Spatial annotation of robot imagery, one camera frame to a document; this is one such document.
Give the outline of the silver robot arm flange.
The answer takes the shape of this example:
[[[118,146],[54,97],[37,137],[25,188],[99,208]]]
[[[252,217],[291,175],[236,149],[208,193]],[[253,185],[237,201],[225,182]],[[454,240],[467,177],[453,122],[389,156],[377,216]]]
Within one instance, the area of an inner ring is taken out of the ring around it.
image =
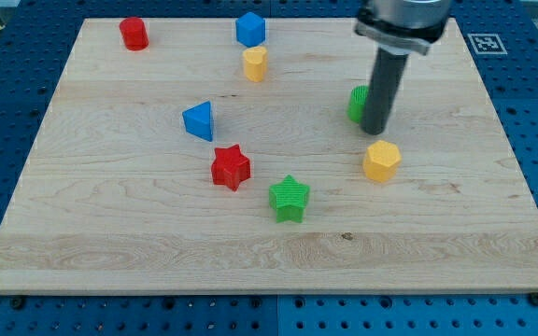
[[[451,0],[366,0],[354,32],[393,55],[427,55],[442,36],[450,9]]]

